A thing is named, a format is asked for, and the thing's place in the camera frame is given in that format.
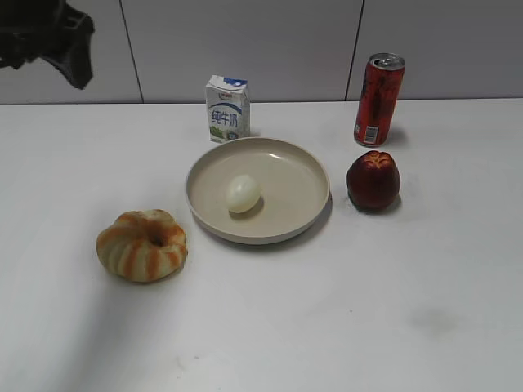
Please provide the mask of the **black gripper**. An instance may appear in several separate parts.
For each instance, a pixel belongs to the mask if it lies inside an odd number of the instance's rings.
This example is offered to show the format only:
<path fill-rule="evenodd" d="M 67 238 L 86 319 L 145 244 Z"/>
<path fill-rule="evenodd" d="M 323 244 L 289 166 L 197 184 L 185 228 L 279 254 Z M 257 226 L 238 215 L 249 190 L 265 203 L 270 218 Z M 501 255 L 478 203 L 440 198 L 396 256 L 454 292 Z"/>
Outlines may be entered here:
<path fill-rule="evenodd" d="M 42 58 L 74 88 L 92 80 L 93 19 L 66 1 L 1 2 L 1 67 Z"/>

